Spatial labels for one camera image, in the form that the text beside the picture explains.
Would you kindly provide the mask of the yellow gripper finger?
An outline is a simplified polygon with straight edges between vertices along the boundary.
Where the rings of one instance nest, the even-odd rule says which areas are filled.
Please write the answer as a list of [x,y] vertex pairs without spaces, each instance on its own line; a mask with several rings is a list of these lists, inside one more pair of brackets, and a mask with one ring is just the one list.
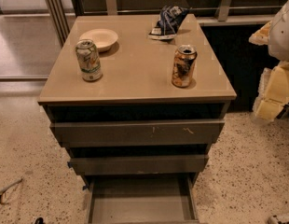
[[257,119],[275,120],[289,105],[289,62],[280,61],[273,69],[261,74],[258,96],[253,105]]
[[260,29],[254,32],[249,37],[249,42],[258,46],[267,45],[270,27],[271,27],[271,21],[267,22]]

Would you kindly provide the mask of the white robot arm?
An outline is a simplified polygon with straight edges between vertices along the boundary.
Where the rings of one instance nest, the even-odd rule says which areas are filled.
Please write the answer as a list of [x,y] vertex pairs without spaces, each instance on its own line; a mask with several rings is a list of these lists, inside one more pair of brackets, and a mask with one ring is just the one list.
[[267,45],[268,54],[279,63],[265,68],[259,81],[253,115],[260,122],[279,119],[289,111],[289,0],[275,15],[249,37],[255,45]]

